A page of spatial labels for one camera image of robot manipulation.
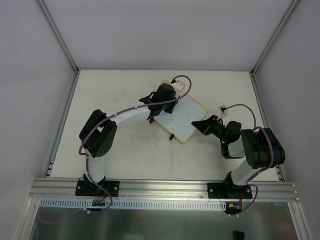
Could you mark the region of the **yellow framed whiteboard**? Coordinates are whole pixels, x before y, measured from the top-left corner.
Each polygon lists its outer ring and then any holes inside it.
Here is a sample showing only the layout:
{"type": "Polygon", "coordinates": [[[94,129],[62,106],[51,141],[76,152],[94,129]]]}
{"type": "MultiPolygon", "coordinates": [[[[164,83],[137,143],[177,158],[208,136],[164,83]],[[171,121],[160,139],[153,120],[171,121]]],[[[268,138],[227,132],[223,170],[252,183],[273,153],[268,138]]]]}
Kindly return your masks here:
{"type": "Polygon", "coordinates": [[[196,130],[192,122],[204,120],[207,114],[207,107],[187,95],[178,100],[172,113],[162,111],[154,121],[173,135],[173,138],[185,144],[196,130]]]}

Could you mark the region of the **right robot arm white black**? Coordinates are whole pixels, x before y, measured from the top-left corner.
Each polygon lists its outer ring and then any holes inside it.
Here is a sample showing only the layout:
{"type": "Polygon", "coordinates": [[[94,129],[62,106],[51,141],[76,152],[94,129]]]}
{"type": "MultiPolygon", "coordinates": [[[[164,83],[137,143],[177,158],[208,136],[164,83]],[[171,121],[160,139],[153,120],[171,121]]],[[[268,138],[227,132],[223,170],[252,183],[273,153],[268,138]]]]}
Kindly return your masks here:
{"type": "Polygon", "coordinates": [[[284,148],[270,128],[243,129],[237,121],[224,125],[216,115],[191,124],[203,135],[214,135],[220,140],[220,152],[225,159],[244,158],[222,182],[207,184],[209,199],[252,199],[249,182],[285,162],[284,148]]]}

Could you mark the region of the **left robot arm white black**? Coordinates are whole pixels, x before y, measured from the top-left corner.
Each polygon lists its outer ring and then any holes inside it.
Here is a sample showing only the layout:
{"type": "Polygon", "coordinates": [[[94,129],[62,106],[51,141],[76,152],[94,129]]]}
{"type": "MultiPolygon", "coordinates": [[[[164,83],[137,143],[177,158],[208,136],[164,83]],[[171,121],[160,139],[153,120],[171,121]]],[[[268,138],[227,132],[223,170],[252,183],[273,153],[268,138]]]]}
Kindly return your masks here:
{"type": "Polygon", "coordinates": [[[104,155],[112,147],[116,131],[140,121],[154,122],[154,118],[161,112],[171,114],[184,86],[173,80],[163,82],[156,91],[141,98],[137,105],[120,113],[105,113],[100,109],[92,112],[82,128],[80,152],[84,150],[87,157],[85,174],[78,180],[76,196],[101,196],[104,189],[108,189],[108,182],[104,172],[104,155]]]}

